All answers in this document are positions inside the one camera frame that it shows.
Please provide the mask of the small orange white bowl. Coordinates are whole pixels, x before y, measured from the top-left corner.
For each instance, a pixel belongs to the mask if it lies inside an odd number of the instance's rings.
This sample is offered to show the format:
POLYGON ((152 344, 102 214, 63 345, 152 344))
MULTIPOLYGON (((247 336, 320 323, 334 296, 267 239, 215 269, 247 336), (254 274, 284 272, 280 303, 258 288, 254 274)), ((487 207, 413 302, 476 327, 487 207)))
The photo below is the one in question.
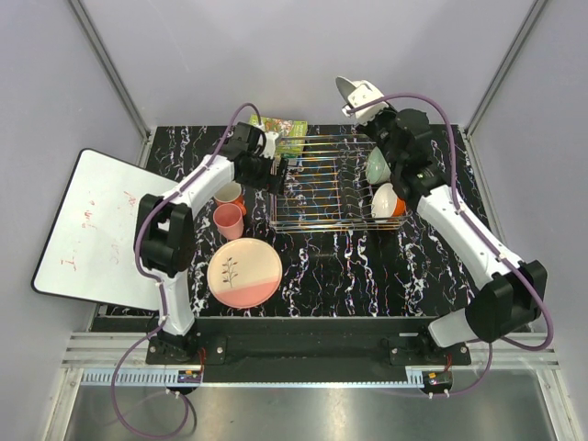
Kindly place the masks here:
POLYGON ((388 222, 402 216, 406 211, 405 202, 393 189, 392 183, 380 186, 371 202, 371 216, 376 223, 388 222))

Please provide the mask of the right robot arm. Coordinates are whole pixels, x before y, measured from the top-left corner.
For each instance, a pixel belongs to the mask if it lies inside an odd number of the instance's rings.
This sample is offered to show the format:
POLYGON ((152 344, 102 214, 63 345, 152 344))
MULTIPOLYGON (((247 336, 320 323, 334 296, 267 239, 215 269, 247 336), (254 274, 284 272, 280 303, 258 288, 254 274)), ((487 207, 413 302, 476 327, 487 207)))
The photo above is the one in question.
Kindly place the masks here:
POLYGON ((491 344, 544 318, 547 270, 510 251, 473 214, 457 192, 455 175, 441 171, 431 153, 432 130, 420 110, 395 110, 386 102, 360 111, 359 130, 380 148, 391 170, 394 192, 432 225, 465 265, 478 290, 464 308, 429 323, 417 341, 428 364, 447 357, 450 346, 479 340, 491 344))

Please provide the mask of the green celadon bowl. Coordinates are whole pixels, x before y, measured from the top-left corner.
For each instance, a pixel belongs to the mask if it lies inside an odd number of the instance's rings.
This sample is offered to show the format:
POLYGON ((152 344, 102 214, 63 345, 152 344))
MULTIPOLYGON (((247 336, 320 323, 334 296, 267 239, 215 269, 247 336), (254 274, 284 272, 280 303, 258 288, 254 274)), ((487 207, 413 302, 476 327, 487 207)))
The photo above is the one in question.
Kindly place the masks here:
POLYGON ((368 156, 365 175, 370 185, 379 185, 390 180, 391 171, 380 148, 375 147, 368 156))

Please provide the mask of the wire dish rack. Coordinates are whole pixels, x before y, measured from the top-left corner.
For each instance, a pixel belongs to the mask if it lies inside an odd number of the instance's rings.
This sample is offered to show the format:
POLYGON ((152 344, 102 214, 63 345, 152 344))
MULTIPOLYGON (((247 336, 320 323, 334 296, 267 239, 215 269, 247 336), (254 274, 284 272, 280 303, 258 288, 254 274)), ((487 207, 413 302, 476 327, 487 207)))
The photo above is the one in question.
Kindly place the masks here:
POLYGON ((268 197, 276 232, 394 231, 412 213, 372 216, 377 188, 365 171, 375 144, 361 134, 284 137, 277 148, 288 160, 284 193, 268 197))

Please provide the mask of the cream pink leaf plate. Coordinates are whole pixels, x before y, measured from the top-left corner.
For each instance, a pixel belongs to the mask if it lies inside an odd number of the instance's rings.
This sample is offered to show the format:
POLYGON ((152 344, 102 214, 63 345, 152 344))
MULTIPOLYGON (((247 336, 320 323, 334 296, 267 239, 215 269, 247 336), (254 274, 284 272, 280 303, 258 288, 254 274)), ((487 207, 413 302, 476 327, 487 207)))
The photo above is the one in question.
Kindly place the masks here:
POLYGON ((224 244, 209 261, 208 287, 225 306, 259 306, 277 291, 283 275, 277 251, 268 243, 240 238, 224 244))

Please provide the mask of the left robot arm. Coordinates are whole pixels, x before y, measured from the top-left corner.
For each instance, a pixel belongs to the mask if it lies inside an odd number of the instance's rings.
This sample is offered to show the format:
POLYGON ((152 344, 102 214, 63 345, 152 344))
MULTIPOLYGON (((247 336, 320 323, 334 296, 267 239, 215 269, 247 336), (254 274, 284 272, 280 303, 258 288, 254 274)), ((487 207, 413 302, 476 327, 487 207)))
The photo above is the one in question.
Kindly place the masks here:
POLYGON ((195 323, 187 290, 187 269, 196 252, 194 219, 231 182, 283 194, 288 160, 276 158, 280 140, 275 131, 239 122, 180 183, 161 196, 146 194, 140 200, 135 266, 158 291, 156 332, 167 335, 166 353, 177 363, 189 363, 198 354, 197 339, 188 335, 195 323))

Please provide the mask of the white scalloped plate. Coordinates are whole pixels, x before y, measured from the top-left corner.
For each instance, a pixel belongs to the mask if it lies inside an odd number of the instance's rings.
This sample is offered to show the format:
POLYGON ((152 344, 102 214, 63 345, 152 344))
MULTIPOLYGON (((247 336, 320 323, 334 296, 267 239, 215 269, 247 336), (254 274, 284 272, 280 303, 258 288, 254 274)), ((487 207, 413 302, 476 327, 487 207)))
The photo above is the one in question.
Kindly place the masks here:
POLYGON ((357 80, 350 80, 343 76, 337 76, 335 78, 335 85, 343 100, 346 103, 349 103, 349 96, 361 86, 361 82, 357 80))

